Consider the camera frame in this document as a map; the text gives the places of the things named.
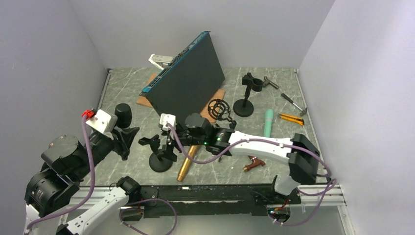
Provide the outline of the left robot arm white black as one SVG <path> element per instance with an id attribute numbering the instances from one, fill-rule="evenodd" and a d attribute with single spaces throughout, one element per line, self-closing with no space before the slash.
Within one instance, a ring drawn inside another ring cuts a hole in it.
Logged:
<path id="1" fill-rule="evenodd" d="M 139 128 L 116 127 L 109 137 L 93 131 L 89 136 L 93 164 L 89 165 L 87 149 L 75 136 L 55 138 L 41 158 L 44 164 L 26 187 L 25 235 L 88 235 L 110 213 L 118 208 L 137 204 L 142 198 L 141 185 L 129 176 L 122 177 L 103 199 L 75 219 L 63 224 L 60 217 L 71 198 L 79 191 L 80 183 L 110 152 L 126 160 Z"/>

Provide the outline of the teal green microphone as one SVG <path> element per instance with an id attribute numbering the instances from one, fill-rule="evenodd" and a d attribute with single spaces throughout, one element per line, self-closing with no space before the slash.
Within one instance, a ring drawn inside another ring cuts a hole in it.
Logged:
<path id="1" fill-rule="evenodd" d="M 272 131 L 272 125 L 274 120 L 274 111 L 272 109 L 267 109 L 264 115 L 264 137 L 270 137 Z"/>

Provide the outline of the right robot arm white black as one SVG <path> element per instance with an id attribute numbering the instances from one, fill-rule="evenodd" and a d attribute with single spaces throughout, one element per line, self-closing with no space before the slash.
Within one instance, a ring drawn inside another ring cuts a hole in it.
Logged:
<path id="1" fill-rule="evenodd" d="M 214 156 L 203 163 L 208 164 L 223 155 L 249 155 L 277 161 L 288 166 L 288 170 L 276 176 L 270 189 L 270 198 L 282 203 L 300 185 L 313 185 L 321 164 L 320 152 L 303 134 L 296 133 L 291 138 L 270 138 L 249 135 L 229 128 L 211 124 L 200 114 L 187 117 L 189 127 L 184 132 L 176 129 L 176 117 L 161 114 L 159 126 L 170 135 L 168 144 L 181 152 L 185 146 L 203 145 Z"/>

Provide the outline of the black microphone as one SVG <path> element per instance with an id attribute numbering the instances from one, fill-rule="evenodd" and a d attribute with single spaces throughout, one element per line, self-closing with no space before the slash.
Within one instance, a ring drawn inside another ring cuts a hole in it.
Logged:
<path id="1" fill-rule="evenodd" d="M 119 128 L 128 128 L 132 122 L 132 110 L 130 105 L 120 103 L 115 107 L 115 115 L 117 116 L 116 126 Z"/>

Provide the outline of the black stand with black microphone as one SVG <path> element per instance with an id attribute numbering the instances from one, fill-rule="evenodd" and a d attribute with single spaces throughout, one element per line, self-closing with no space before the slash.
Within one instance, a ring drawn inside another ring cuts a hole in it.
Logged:
<path id="1" fill-rule="evenodd" d="M 149 145 L 152 154 L 149 157 L 150 168 L 157 173 L 168 171 L 177 159 L 164 159 L 161 157 L 160 136 L 154 135 L 151 138 L 143 137 L 139 139 L 138 143 L 142 146 Z"/>

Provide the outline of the black tripod shock mount stand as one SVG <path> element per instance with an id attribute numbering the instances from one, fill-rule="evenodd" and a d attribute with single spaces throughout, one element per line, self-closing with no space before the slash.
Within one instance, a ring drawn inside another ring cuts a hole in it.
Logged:
<path id="1" fill-rule="evenodd" d="M 207 111 L 211 118 L 218 121 L 226 120 L 229 128 L 234 130 L 237 122 L 231 118 L 231 108 L 223 99 L 213 99 L 207 105 Z"/>

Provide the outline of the black round base mic stand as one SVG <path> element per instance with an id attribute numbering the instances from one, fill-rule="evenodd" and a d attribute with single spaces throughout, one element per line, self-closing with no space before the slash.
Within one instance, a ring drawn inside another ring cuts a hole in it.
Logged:
<path id="1" fill-rule="evenodd" d="M 249 117 L 254 112 L 254 106 L 249 101 L 251 91 L 260 92 L 263 89 L 263 81 L 259 78 L 253 77 L 253 75 L 248 72 L 242 77 L 242 85 L 246 86 L 245 94 L 243 99 L 239 99 L 233 104 L 233 111 L 239 117 Z"/>

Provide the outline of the gold microphone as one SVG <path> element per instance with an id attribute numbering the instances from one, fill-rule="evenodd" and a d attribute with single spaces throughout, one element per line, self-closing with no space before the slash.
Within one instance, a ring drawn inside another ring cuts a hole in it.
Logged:
<path id="1" fill-rule="evenodd" d="M 188 155 L 191 158 L 194 158 L 194 156 L 196 155 L 199 147 L 200 147 L 199 145 L 193 145 L 193 146 L 191 146 L 189 148 L 189 150 L 188 150 Z M 189 160 L 187 157 L 185 157 L 185 159 L 183 161 L 183 164 L 182 164 L 182 166 L 181 166 L 181 168 L 180 168 L 180 170 L 178 172 L 177 178 L 176 178 L 176 180 L 178 182 L 182 182 L 185 179 L 185 177 L 188 174 L 188 171 L 189 171 L 189 168 L 190 168 L 191 164 L 192 164 L 192 161 Z"/>

